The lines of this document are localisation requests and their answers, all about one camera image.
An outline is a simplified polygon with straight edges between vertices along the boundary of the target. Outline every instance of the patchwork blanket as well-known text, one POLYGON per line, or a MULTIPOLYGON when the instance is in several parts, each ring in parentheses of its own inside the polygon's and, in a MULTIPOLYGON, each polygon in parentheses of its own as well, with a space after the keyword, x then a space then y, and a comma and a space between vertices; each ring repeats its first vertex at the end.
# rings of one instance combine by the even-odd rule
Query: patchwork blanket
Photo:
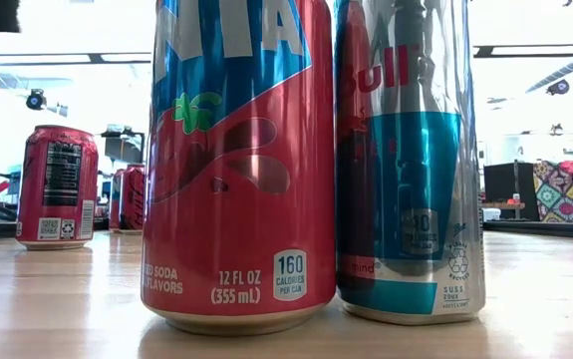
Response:
POLYGON ((573 161, 536 164, 534 186, 541 221, 573 223, 573 161))

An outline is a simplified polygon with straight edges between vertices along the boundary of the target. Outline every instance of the soda can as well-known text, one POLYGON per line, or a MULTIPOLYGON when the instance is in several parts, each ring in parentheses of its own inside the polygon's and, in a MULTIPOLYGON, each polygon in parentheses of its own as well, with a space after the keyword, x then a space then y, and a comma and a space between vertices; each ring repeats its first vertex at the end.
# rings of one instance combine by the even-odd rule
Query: soda can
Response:
POLYGON ((140 234, 144 221, 144 165, 129 165, 121 175, 120 232, 140 234))
POLYGON ((356 315, 485 304, 466 3, 335 2, 338 285, 356 315))
POLYGON ((67 249, 94 236, 98 149, 94 136, 37 126, 25 147, 16 240, 27 249, 67 249))
POLYGON ((109 201, 109 230, 120 231, 120 193, 122 192, 122 174, 125 170, 117 170, 111 180, 111 198, 109 201))
POLYGON ((330 11, 324 0, 160 1, 144 304, 252 335, 335 294, 330 11))

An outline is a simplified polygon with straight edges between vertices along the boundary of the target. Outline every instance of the red can in background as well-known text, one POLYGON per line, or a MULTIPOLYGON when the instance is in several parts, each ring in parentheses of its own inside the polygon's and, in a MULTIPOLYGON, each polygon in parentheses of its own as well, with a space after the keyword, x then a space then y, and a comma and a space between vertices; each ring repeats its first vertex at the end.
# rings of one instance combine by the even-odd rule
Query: red can in background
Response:
POLYGON ((157 7, 142 299, 203 334, 284 330, 335 294, 330 12, 242 3, 157 7))
POLYGON ((120 232, 122 233, 142 233, 144 181, 144 165, 129 165, 121 175, 120 232))
POLYGON ((28 249, 83 246, 94 236, 97 182, 93 135, 37 126, 25 147, 16 239, 28 249))
POLYGON ((120 194, 122 193, 122 174, 125 170, 117 170, 111 180, 111 198, 109 202, 109 230, 120 229, 120 194))

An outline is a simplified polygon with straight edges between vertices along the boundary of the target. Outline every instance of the silver can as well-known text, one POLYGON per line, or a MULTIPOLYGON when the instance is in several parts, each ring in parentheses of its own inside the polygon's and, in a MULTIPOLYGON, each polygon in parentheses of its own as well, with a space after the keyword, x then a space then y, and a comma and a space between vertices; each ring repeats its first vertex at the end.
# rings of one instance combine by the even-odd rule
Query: silver can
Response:
POLYGON ((485 304, 465 0, 335 1, 338 284, 399 324, 485 304))

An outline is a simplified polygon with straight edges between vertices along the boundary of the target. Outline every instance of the can lid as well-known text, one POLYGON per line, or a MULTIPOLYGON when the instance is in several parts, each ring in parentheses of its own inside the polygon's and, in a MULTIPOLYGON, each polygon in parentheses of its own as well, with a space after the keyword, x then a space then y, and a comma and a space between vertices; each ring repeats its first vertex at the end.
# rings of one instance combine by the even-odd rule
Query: can lid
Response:
POLYGON ((70 127, 66 127, 66 126, 59 126, 59 125, 39 125, 39 126, 36 126, 34 128, 34 130, 41 130, 41 129, 62 129, 62 130, 78 131, 78 132, 81 132, 85 135, 89 135, 91 137, 94 136, 94 135, 92 135, 86 131, 82 131, 82 130, 78 130, 78 129, 74 129, 74 128, 70 128, 70 127))

